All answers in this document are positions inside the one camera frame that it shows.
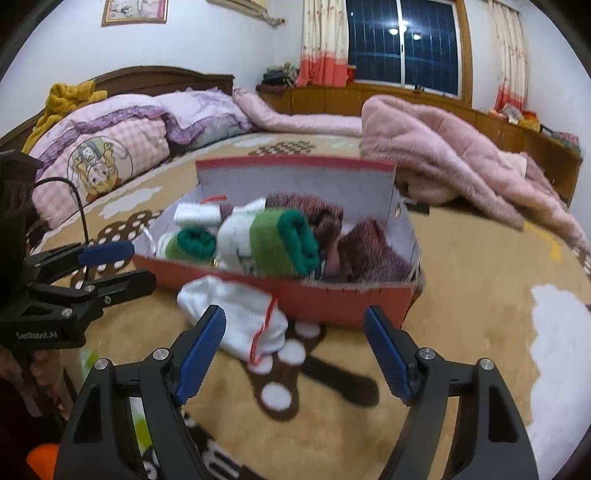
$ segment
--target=blue rubber pad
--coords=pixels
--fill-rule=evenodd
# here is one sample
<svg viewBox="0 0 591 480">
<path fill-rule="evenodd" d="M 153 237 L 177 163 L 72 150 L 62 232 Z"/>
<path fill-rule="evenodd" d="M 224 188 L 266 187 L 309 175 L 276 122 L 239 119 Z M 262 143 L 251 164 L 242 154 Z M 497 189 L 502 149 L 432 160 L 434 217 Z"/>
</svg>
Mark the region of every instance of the blue rubber pad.
<svg viewBox="0 0 591 480">
<path fill-rule="evenodd" d="M 135 248 L 133 243 L 124 240 L 111 244 L 96 245 L 87 247 L 78 255 L 78 264 L 83 267 L 96 267 L 121 260 L 127 260 L 134 256 Z"/>
<path fill-rule="evenodd" d="M 218 307 L 193 344 L 180 367 L 180 379 L 174 396 L 180 405 L 199 392 L 217 347 L 226 332 L 226 314 Z"/>
<path fill-rule="evenodd" d="M 413 392 L 408 382 L 407 364 L 372 309 L 365 315 L 363 329 L 390 392 L 405 403 L 410 401 Z"/>
</svg>

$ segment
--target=wooden headboard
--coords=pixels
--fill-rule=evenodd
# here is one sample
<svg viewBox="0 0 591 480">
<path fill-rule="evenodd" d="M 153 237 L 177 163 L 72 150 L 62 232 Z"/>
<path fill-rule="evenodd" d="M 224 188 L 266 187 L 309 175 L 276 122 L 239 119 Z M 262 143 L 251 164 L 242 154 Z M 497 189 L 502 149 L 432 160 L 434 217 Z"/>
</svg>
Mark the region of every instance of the wooden headboard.
<svg viewBox="0 0 591 480">
<path fill-rule="evenodd" d="M 203 74 L 177 67 L 128 67 L 105 73 L 95 79 L 96 90 L 106 90 L 109 97 L 120 93 L 143 93 L 160 95 L 162 93 L 185 90 L 207 90 L 218 87 L 228 95 L 232 94 L 234 76 Z M 33 126 L 42 116 L 43 111 L 21 123 L 0 138 L 0 151 L 20 150 L 25 144 Z"/>
</svg>

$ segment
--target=picture frame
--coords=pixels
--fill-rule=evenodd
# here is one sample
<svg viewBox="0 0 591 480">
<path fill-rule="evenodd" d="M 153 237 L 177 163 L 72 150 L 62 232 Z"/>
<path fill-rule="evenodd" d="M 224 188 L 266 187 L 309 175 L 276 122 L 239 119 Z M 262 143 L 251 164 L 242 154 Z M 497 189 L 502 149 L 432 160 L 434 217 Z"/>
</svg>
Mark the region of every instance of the picture frame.
<svg viewBox="0 0 591 480">
<path fill-rule="evenodd" d="M 168 0 L 105 0 L 102 26 L 165 24 L 167 18 Z"/>
</svg>

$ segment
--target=silver bolt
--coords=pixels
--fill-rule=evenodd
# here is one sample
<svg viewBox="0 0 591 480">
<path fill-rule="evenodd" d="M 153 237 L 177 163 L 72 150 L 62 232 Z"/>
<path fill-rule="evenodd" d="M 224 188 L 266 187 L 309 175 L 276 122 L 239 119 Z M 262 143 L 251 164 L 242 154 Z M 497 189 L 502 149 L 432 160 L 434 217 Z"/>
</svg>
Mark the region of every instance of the silver bolt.
<svg viewBox="0 0 591 480">
<path fill-rule="evenodd" d="M 166 358 L 168 358 L 168 349 L 167 348 L 159 348 L 158 350 L 156 350 L 152 356 L 156 359 L 156 360 L 164 360 Z"/>
<path fill-rule="evenodd" d="M 435 358 L 435 352 L 430 348 L 421 348 L 418 351 L 418 354 L 421 358 L 425 360 L 433 360 Z"/>
<path fill-rule="evenodd" d="M 95 362 L 95 368 L 97 370 L 104 370 L 109 365 L 109 361 L 106 358 L 99 358 Z"/>
<path fill-rule="evenodd" d="M 484 370 L 492 370 L 495 367 L 495 364 L 489 358 L 483 358 L 482 360 L 480 360 L 480 366 Z"/>
</svg>

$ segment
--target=white drawstring pouch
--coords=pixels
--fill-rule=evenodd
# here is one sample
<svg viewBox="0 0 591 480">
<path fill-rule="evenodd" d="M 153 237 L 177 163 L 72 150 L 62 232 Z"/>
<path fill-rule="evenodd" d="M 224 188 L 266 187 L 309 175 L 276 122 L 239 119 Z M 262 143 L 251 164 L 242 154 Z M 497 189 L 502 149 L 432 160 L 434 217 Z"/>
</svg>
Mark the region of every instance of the white drawstring pouch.
<svg viewBox="0 0 591 480">
<path fill-rule="evenodd" d="M 178 306 L 195 325 L 210 305 L 226 313 L 226 333 L 220 347 L 236 358 L 258 365 L 264 355 L 285 343 L 287 318 L 276 299 L 257 288 L 225 282 L 207 275 L 187 283 L 177 297 Z"/>
</svg>

